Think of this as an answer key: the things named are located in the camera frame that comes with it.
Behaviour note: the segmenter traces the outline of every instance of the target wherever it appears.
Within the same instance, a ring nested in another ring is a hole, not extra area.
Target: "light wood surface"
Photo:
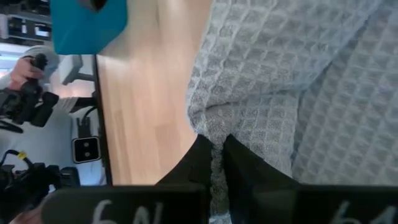
[[[194,142],[185,91],[211,0],[127,0],[125,31],[98,55],[113,182],[154,184]]]

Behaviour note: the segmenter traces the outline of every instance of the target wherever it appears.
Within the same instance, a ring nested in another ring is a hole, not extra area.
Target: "person's hand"
[[[30,61],[31,57],[20,58],[16,66],[11,72],[11,82],[8,88],[12,90],[21,90],[22,85],[27,82],[28,78],[43,79],[44,74],[39,68],[34,67]]]
[[[19,214],[11,223],[12,224],[42,224],[42,204],[37,208]]]

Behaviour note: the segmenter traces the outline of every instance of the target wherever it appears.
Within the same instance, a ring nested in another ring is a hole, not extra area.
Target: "handwritten number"
[[[112,201],[110,201],[110,200],[100,201],[99,204],[94,209],[93,222],[91,222],[91,224],[117,224],[116,222],[114,222],[112,220],[101,220],[101,215],[105,209],[105,206],[111,205],[111,204],[112,204]]]
[[[154,224],[160,223],[160,221],[162,219],[162,213],[163,213],[163,204],[158,202],[158,203],[156,203]]]
[[[94,209],[93,221],[91,224],[117,224],[112,220],[101,220],[102,212],[105,209],[105,206],[111,205],[112,201],[110,200],[102,200]],[[162,212],[163,212],[163,204],[156,203],[156,210],[155,210],[155,218],[153,224],[159,224],[162,219]],[[136,210],[136,214],[134,216],[134,220],[132,224],[150,224],[149,218],[149,211],[146,207],[140,206]]]
[[[163,204],[156,203],[156,210],[155,210],[155,219],[153,224],[159,224],[160,219],[162,218],[162,211],[163,211]],[[146,207],[140,206],[137,211],[136,215],[134,216],[134,221],[132,224],[150,224],[149,223],[149,212]]]
[[[344,218],[349,206],[349,202],[343,202],[338,208],[336,215],[331,220],[330,224],[361,224],[360,221],[355,218]]]
[[[389,206],[377,218],[372,220],[370,224],[393,224],[396,211],[397,208]]]
[[[361,222],[355,218],[344,218],[344,214],[346,213],[348,206],[349,202],[343,202],[331,220],[330,224],[361,224]],[[396,207],[389,206],[369,224],[393,224],[396,211]]]

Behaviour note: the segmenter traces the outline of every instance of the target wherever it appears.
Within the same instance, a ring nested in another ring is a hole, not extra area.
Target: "teal object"
[[[127,24],[126,0],[108,0],[98,12],[79,0],[52,0],[50,8],[54,48],[61,55],[98,54]]]

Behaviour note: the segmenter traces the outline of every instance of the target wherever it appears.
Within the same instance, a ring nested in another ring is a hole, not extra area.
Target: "yellow tag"
[[[18,157],[18,159],[23,160],[23,159],[26,158],[26,153],[25,152],[20,152],[17,157]]]

